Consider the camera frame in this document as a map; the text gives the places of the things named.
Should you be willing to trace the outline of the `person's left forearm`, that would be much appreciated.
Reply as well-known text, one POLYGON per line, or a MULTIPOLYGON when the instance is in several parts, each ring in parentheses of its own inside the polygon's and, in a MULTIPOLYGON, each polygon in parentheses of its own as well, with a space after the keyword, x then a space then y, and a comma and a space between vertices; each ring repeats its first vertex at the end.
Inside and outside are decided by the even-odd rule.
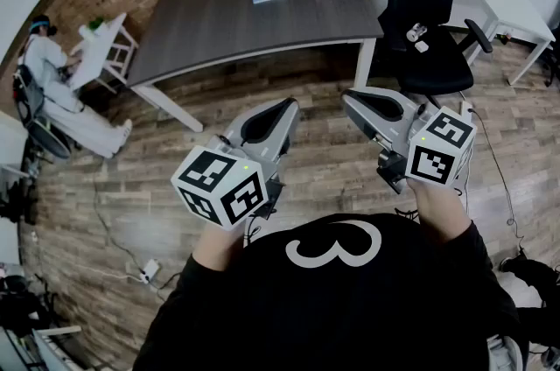
POLYGON ((202 230, 192 257, 199 265, 222 272, 241 253, 245 235, 245 225, 239 225, 233 230, 227 231, 208 223, 202 230))

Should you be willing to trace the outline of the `white desk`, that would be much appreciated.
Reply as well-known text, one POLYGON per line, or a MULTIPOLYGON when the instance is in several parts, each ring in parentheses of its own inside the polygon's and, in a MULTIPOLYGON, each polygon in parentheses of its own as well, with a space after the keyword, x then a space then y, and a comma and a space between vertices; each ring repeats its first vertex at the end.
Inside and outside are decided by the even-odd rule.
POLYGON ((489 41, 494 39, 501 27, 524 32, 536 39, 536 46, 523 66, 507 77, 507 83, 513 86, 556 38, 529 0, 479 1, 487 16, 482 31, 489 41))

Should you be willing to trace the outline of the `white power strip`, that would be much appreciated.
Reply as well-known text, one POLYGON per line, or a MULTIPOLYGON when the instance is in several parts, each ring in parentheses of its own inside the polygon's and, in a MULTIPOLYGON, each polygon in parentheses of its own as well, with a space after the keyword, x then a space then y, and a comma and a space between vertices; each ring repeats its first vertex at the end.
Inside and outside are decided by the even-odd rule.
POLYGON ((150 259, 141 269, 139 277, 144 284, 150 284, 160 270, 160 263, 155 259, 150 259))

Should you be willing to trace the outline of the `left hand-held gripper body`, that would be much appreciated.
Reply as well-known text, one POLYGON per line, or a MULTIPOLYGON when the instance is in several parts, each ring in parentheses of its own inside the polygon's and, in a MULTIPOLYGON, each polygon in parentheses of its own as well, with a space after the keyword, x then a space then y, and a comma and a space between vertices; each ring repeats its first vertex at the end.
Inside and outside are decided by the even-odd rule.
POLYGON ((194 146, 171 184, 192 215, 225 231, 251 215, 269 218, 284 187, 276 161, 256 157, 224 136, 194 146))

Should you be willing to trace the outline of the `person's black printed shirt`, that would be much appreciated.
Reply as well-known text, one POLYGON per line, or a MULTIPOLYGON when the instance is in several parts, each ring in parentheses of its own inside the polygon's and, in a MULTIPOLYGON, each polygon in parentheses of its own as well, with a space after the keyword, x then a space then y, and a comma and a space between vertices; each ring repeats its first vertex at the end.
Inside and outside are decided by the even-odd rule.
POLYGON ((437 243, 396 214, 338 213, 223 271, 188 259, 133 371, 490 371, 528 352, 474 225, 437 243))

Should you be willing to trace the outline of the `small white table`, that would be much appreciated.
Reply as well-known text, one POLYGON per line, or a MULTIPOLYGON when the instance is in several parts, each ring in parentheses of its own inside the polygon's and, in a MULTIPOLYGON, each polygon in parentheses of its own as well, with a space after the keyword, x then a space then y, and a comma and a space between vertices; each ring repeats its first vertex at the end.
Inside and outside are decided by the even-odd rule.
POLYGON ((90 82, 106 88, 116 95, 117 90, 103 78, 108 73, 119 84, 127 83, 128 69, 139 44, 127 31, 124 23, 127 13, 123 12, 108 22, 102 22, 94 31, 85 25, 79 28, 82 40, 71 54, 80 56, 80 64, 75 69, 68 86, 75 92, 90 82))

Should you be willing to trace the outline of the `person's right forearm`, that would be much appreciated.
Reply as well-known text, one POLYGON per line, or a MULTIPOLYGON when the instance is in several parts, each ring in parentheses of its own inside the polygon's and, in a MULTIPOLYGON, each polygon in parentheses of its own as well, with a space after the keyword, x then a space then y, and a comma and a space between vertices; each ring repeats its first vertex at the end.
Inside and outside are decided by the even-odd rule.
POLYGON ((407 184, 416 198, 420 224, 437 243, 448 244, 469 232, 473 223, 454 189, 413 178, 407 184))

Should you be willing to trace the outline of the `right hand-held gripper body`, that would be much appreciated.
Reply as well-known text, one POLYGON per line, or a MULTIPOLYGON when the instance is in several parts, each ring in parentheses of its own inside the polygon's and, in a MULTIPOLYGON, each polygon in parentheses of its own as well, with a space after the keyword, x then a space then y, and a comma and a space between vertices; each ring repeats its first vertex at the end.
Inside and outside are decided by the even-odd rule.
POLYGON ((391 130, 392 140, 376 140, 383 147, 378 174, 397 193, 405 179, 454 187, 473 153, 477 128, 472 110, 469 102, 463 102, 458 113, 430 102, 417 105, 401 130, 391 130))

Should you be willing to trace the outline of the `dark wooden table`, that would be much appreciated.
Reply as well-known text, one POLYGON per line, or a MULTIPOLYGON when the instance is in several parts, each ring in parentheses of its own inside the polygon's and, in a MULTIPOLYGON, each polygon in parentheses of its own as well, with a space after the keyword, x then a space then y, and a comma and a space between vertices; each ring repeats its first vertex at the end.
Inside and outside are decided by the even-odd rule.
POLYGON ((354 84, 365 85, 383 30, 369 0, 158 0, 128 88, 194 132, 202 124, 156 88, 201 68, 266 53, 358 44, 354 84))

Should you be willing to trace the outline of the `black mesh office chair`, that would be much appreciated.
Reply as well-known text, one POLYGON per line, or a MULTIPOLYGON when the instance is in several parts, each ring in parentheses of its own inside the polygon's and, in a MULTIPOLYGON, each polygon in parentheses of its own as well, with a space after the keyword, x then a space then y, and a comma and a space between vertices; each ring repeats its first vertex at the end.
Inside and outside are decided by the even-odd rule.
POLYGON ((467 19, 468 33, 456 41, 446 28, 453 0, 388 0, 378 17, 384 37, 381 59, 389 66, 405 94, 425 95, 433 101, 438 95, 461 93, 473 86, 473 73, 464 52, 471 46, 485 53, 493 50, 491 41, 477 23, 467 19), (406 32, 416 23, 427 27, 418 40, 429 49, 420 53, 406 32))

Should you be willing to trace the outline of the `small green potted plant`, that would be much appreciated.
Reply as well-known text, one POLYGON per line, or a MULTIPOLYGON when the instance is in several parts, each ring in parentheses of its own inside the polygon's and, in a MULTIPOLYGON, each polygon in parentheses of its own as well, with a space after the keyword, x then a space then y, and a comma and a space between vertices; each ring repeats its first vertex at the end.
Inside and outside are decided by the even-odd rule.
POLYGON ((78 33, 87 42, 94 42, 99 34, 106 29, 106 22, 103 17, 96 17, 87 24, 79 27, 78 33))

